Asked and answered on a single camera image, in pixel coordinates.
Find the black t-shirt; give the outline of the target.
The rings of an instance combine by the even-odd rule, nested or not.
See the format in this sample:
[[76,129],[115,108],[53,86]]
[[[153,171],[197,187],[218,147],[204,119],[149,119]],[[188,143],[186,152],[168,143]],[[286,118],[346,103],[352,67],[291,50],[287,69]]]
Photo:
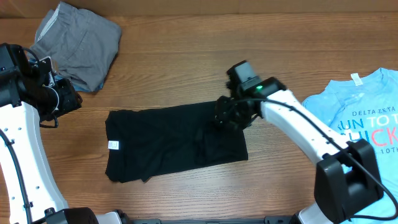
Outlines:
[[219,125],[214,101],[142,111],[110,111],[106,125],[113,182],[148,181],[229,162],[246,161],[240,129]]

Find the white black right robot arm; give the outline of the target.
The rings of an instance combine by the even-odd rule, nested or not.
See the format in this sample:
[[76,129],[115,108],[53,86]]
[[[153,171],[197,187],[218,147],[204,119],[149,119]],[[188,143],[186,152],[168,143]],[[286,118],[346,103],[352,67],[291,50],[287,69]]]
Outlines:
[[353,142],[323,124],[305,109],[278,79],[262,80],[246,60],[226,72],[230,96],[216,101],[220,126],[245,129],[260,117],[283,131],[316,168],[315,201],[290,216],[265,217],[265,223],[343,223],[364,218],[359,211],[387,195],[373,147]]

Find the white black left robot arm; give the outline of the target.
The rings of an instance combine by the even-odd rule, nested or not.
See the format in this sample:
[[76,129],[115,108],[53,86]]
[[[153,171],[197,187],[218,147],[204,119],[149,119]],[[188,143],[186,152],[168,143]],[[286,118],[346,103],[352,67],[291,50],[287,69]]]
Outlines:
[[31,49],[1,44],[1,169],[10,223],[129,223],[121,210],[96,215],[70,208],[59,191],[40,130],[57,128],[58,117],[81,108],[71,82],[56,79],[56,63]]

